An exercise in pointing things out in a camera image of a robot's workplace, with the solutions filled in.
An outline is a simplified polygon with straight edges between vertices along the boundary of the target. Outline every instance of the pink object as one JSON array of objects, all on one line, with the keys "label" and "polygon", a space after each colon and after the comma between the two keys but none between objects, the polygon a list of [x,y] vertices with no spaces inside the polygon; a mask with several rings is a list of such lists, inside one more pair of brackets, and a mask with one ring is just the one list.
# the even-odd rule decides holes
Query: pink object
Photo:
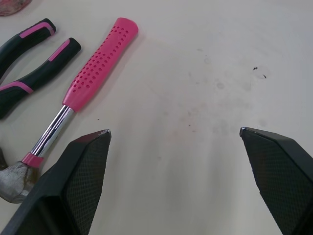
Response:
[{"label": "pink object", "polygon": [[0,16],[9,16],[27,6],[31,0],[0,0]]},{"label": "pink object", "polygon": [[41,29],[43,27],[46,27],[47,29],[49,29],[51,36],[54,34],[54,30],[51,27],[51,25],[49,25],[47,22],[41,22],[31,28],[29,28],[28,30],[24,31],[23,33],[20,34],[21,38],[25,38],[27,37],[29,34],[32,34],[33,32],[37,31],[38,29]]},{"label": "pink object", "polygon": [[78,112],[95,95],[137,33],[135,22],[118,18],[105,41],[72,82],[63,104]]},{"label": "pink object", "polygon": [[22,163],[34,168],[39,168],[43,160],[43,158],[38,157],[32,153],[27,153],[26,156],[22,159]]},{"label": "pink object", "polygon": [[63,42],[62,45],[49,57],[49,61],[52,61],[55,59],[55,57],[58,56],[58,54],[61,53],[62,50],[64,50],[69,45],[69,39],[67,39],[65,42]]},{"label": "pink object", "polygon": [[5,90],[5,89],[10,88],[10,87],[20,87],[29,94],[34,92],[33,89],[31,89],[25,83],[19,82],[19,81],[11,82],[9,84],[6,84],[6,85],[0,87],[0,91]]}]

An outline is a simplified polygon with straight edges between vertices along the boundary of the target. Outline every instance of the pliers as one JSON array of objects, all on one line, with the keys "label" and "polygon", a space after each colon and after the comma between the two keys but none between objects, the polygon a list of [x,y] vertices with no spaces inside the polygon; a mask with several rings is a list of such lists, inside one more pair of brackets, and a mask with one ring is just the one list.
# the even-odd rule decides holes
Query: pliers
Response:
[{"label": "pliers", "polygon": [[[52,36],[56,27],[44,19],[9,39],[0,47],[0,80],[12,63],[24,52]],[[80,44],[67,39],[40,67],[28,75],[0,87],[0,119],[25,96],[51,81],[80,51]]]}]

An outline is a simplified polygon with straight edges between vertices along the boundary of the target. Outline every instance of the white table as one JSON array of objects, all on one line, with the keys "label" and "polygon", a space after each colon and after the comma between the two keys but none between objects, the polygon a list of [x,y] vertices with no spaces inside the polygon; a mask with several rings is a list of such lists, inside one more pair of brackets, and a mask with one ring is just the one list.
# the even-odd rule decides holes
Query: white table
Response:
[{"label": "white table", "polygon": [[[57,139],[43,172],[71,140],[109,128],[90,235],[279,235],[239,129],[280,133],[313,154],[312,10],[311,0],[33,0],[0,18],[0,44],[46,17],[58,33],[2,84],[34,70],[68,37],[83,51],[0,122],[0,146],[9,164],[33,147],[74,76],[116,18],[127,17],[138,38]],[[0,200],[0,230],[18,206]]]}]

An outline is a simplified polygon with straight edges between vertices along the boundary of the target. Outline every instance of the hammer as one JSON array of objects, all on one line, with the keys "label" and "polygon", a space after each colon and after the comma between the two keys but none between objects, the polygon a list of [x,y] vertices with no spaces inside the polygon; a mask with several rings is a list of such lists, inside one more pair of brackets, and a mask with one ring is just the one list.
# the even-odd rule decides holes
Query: hammer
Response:
[{"label": "hammer", "polygon": [[63,99],[61,110],[32,150],[22,161],[9,167],[1,157],[0,197],[11,203],[20,203],[29,194],[38,180],[44,155],[61,129],[96,94],[137,33],[135,22],[118,18],[105,41],[75,77]]}]

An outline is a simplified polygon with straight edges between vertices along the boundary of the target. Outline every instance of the pink rubber grip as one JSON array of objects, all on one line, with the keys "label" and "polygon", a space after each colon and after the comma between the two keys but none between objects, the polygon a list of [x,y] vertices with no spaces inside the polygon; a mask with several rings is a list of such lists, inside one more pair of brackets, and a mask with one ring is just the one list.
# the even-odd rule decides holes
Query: pink rubber grip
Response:
[{"label": "pink rubber grip", "polygon": [[137,33],[135,22],[118,18],[105,41],[72,82],[63,99],[63,105],[78,112],[95,95]]}]

